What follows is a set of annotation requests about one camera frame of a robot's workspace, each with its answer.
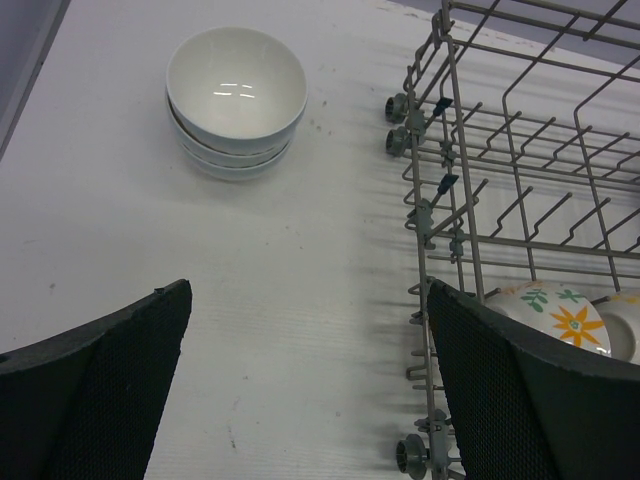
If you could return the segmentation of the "yellow dotted bowl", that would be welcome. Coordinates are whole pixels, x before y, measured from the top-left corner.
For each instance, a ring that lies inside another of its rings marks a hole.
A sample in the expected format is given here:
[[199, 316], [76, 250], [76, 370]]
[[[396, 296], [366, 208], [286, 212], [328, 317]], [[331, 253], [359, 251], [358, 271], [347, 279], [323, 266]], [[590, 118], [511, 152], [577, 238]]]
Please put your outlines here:
[[595, 308], [604, 321], [613, 358], [639, 364], [639, 291], [606, 296]]

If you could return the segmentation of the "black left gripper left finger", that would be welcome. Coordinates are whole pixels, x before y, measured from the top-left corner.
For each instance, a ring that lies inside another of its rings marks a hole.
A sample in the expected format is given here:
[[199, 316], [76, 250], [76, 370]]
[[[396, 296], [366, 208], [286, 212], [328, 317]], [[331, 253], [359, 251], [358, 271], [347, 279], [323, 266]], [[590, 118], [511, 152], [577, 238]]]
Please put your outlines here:
[[143, 478], [191, 310], [180, 279], [2, 354], [2, 478]]

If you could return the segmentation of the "orange green floral bowl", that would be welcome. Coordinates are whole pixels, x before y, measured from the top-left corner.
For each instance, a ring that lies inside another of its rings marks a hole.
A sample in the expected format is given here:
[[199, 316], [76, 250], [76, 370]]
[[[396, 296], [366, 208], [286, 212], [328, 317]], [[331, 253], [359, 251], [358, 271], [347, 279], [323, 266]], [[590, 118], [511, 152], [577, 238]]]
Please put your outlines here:
[[557, 340], [611, 356], [604, 321], [587, 297], [570, 285], [531, 281], [502, 288], [485, 305]]

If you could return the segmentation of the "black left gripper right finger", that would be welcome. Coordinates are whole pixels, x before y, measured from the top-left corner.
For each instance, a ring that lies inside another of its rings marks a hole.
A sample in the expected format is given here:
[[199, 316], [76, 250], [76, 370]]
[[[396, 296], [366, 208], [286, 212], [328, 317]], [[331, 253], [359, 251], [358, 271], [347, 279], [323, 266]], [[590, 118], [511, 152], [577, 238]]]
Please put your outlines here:
[[469, 479], [636, 479], [639, 368], [435, 279], [427, 313]]

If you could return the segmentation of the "light blue bowl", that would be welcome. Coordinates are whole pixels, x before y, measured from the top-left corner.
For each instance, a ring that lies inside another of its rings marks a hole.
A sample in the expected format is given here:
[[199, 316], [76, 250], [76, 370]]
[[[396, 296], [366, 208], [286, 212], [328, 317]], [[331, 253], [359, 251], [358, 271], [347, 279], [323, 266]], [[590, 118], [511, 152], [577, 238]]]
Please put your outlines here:
[[257, 155], [258, 153], [276, 150], [285, 145], [294, 136], [297, 126], [285, 128], [283, 131], [259, 138], [230, 138], [218, 134], [207, 133], [200, 127], [187, 121], [183, 116], [169, 109], [177, 123], [193, 139], [206, 147], [234, 155]]
[[270, 154], [256, 165], [242, 166], [239, 157], [228, 157], [231, 163], [223, 165], [221, 163], [223, 157], [212, 150], [206, 150], [204, 147], [195, 148], [193, 142], [185, 142], [184, 140], [177, 140], [176, 143], [197, 169], [211, 177], [225, 181], [247, 181], [262, 176], [280, 163], [292, 144], [291, 141], [287, 142], [279, 151]]

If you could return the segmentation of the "light blue bowl rack end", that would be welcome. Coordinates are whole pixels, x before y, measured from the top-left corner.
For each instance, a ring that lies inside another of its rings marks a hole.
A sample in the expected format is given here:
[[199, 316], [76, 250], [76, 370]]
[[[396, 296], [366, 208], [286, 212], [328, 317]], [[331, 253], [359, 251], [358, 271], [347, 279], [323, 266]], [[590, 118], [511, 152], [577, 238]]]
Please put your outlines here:
[[261, 31], [220, 27], [172, 55], [166, 91], [176, 113], [207, 133], [259, 138], [293, 127], [308, 98], [301, 62]]

